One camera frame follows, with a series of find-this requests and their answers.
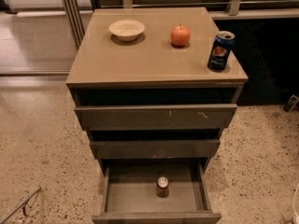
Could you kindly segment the metal window frame post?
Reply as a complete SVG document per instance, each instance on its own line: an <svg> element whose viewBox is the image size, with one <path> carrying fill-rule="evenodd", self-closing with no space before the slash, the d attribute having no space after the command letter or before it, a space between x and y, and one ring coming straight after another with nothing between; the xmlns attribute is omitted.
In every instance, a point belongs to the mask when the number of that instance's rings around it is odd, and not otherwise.
<svg viewBox="0 0 299 224"><path fill-rule="evenodd" d="M77 0L62 0L64 11L68 18L71 33L77 49L79 49L84 36L84 26L78 9Z"/></svg>

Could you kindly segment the metal rod on floor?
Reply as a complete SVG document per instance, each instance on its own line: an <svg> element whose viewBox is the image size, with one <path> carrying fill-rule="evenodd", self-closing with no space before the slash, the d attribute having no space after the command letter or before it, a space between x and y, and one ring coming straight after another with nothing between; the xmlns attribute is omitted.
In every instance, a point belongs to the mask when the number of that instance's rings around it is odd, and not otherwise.
<svg viewBox="0 0 299 224"><path fill-rule="evenodd" d="M16 207L9 211L5 216L0 219L0 224L5 224L14 214L16 214L20 209L23 210L23 214L27 217L26 214L26 205L29 201L36 196L41 191L41 187L38 187L35 191L29 194L25 199L23 199Z"/></svg>

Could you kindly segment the blue pepsi can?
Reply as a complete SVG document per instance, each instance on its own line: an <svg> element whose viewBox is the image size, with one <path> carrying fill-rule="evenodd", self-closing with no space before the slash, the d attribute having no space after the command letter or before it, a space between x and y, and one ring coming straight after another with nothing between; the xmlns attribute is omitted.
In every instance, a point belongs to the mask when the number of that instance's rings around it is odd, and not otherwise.
<svg viewBox="0 0 299 224"><path fill-rule="evenodd" d="M232 32L219 31L215 36L207 67L214 71L224 70L234 42L235 35Z"/></svg>

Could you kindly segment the grey drawer cabinet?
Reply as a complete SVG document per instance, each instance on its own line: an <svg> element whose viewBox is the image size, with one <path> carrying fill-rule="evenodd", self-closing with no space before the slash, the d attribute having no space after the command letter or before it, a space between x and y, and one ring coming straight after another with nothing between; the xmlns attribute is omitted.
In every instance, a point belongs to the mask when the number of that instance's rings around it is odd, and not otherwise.
<svg viewBox="0 0 299 224"><path fill-rule="evenodd" d="M137 20L145 31L134 41L120 41L108 27ZM171 43L177 25L190 29L185 47ZM218 28L203 7L97 9L66 80L77 106L235 104L248 77L235 56L214 72L207 60ZM90 143L217 139L226 128L192 130L86 131ZM101 159L112 162L192 160L207 166L212 157Z"/></svg>

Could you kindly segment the small dark floor object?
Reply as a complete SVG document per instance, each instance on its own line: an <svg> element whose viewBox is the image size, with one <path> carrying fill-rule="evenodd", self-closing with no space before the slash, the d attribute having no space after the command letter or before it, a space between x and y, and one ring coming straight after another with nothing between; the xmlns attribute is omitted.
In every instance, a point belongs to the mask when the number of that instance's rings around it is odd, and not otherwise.
<svg viewBox="0 0 299 224"><path fill-rule="evenodd" d="M288 100L287 104L283 106L285 112L293 111L299 104L299 97L297 95L292 95Z"/></svg>

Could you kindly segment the orange soda can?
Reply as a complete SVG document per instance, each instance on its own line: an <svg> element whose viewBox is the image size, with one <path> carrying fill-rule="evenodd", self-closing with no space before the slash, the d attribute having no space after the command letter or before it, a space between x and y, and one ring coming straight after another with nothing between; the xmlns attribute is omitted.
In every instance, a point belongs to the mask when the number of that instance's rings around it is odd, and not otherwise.
<svg viewBox="0 0 299 224"><path fill-rule="evenodd" d="M169 180L165 176L160 176L156 182L156 195L166 198L169 195Z"/></svg>

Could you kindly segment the grey top drawer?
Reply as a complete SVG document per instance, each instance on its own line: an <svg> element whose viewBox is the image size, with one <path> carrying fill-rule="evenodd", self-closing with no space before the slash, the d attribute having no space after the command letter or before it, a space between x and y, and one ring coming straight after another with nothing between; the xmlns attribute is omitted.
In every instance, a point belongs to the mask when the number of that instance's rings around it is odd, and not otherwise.
<svg viewBox="0 0 299 224"><path fill-rule="evenodd" d="M192 130L226 128L237 106L118 105L77 106L75 112L86 131Z"/></svg>

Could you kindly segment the white bowl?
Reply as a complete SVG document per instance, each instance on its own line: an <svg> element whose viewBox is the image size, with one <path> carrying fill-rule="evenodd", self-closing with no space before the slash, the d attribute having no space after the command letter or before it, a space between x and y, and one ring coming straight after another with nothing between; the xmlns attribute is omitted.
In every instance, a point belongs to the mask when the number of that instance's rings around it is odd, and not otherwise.
<svg viewBox="0 0 299 224"><path fill-rule="evenodd" d="M111 23L108 30L120 41L134 41L145 31L145 25L137 20L120 20Z"/></svg>

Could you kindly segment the grey middle drawer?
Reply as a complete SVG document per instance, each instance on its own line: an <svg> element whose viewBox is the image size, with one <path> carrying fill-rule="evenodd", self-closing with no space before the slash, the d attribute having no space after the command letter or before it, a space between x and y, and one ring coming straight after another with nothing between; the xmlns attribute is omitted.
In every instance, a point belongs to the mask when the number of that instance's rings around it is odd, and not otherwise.
<svg viewBox="0 0 299 224"><path fill-rule="evenodd" d="M213 157L217 139L168 141L98 141L91 149L101 159L168 159Z"/></svg>

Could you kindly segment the grey open bottom drawer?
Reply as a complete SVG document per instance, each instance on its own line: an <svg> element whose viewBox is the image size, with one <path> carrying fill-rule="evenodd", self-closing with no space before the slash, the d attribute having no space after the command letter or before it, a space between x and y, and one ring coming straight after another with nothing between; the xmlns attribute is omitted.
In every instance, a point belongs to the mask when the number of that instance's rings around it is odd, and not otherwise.
<svg viewBox="0 0 299 224"><path fill-rule="evenodd" d="M169 195L156 195L160 176ZM109 166L101 212L94 224L217 224L206 194L202 167L193 163L139 163Z"/></svg>

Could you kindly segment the red apple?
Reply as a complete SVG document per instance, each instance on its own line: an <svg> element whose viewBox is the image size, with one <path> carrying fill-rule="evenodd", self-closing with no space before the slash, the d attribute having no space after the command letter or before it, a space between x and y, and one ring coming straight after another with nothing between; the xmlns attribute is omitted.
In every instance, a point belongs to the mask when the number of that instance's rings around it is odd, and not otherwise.
<svg viewBox="0 0 299 224"><path fill-rule="evenodd" d="M177 25L171 30L171 43L175 47L185 47L191 37L190 29L184 25Z"/></svg>

